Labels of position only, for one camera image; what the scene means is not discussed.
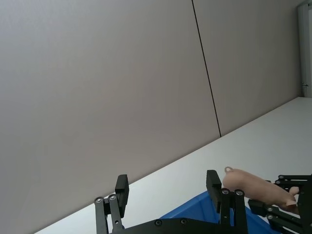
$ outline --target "pink toy pig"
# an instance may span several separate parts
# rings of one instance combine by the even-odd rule
[[[226,167],[223,186],[231,191],[241,189],[245,196],[262,201],[267,205],[277,205],[279,208],[298,214],[294,196],[299,192],[298,187],[291,187],[289,193],[282,188],[267,182],[255,175],[240,169]]]

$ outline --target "black seam line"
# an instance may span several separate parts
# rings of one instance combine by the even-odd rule
[[[216,122],[217,122],[217,124],[218,124],[218,130],[219,130],[220,137],[222,137],[221,131],[220,131],[219,119],[218,119],[218,115],[217,115],[217,113],[216,113],[216,108],[215,108],[215,99],[214,99],[214,95],[213,95],[213,90],[212,90],[212,88],[211,88],[211,83],[210,83],[210,79],[209,79],[208,68],[207,68],[207,63],[206,63],[206,58],[205,58],[205,53],[204,53],[204,48],[203,48],[203,43],[201,42],[201,36],[200,36],[200,32],[199,32],[199,26],[198,26],[198,22],[197,22],[197,16],[196,16],[196,11],[195,11],[195,7],[194,7],[194,0],[192,0],[192,5],[193,5],[193,10],[194,10],[194,16],[195,16],[197,31],[198,31],[198,35],[199,35],[199,41],[200,41],[200,46],[201,46],[201,52],[203,53],[203,57],[204,57],[205,68],[206,68],[206,72],[207,72],[207,77],[208,77],[208,82],[209,82],[211,97],[212,97],[212,99],[213,99],[215,118],[216,118]]]

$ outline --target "white table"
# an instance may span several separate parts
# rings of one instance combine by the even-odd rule
[[[123,225],[159,218],[205,191],[207,169],[216,170],[220,179],[225,166],[269,180],[311,174],[311,145],[312,98],[299,97],[132,183]],[[37,232],[55,233],[96,234],[94,204]]]

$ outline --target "gray wall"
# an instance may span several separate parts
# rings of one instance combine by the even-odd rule
[[[195,0],[223,134],[299,94],[295,5]],[[219,137],[190,0],[3,0],[0,31],[3,233]]]
[[[300,94],[302,0],[194,0],[222,135]]]

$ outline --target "blue bin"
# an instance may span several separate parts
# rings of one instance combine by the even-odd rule
[[[247,225],[249,234],[279,234],[272,230],[267,222],[252,214],[251,210],[246,208]],[[208,192],[192,198],[173,211],[165,214],[161,218],[191,218],[211,223],[219,221],[219,214],[210,199]]]

